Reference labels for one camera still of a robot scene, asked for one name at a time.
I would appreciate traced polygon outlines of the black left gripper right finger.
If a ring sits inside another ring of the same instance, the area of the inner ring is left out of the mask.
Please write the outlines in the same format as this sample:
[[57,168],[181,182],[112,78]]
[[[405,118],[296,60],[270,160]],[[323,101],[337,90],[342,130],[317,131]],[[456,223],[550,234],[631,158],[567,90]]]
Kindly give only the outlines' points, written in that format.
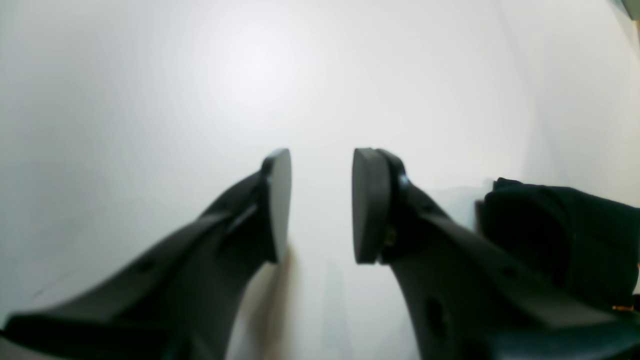
[[455,223],[387,150],[354,150],[352,228],[357,264],[393,272],[423,360],[639,358],[638,315],[596,309],[537,278]]

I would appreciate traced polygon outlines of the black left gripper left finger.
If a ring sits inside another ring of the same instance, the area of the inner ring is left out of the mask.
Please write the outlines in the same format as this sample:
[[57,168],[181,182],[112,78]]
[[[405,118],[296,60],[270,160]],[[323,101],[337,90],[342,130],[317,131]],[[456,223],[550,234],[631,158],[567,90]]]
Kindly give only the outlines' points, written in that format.
[[12,314],[3,360],[222,360],[243,295],[264,264],[286,255],[291,153],[256,173],[194,221],[79,296]]

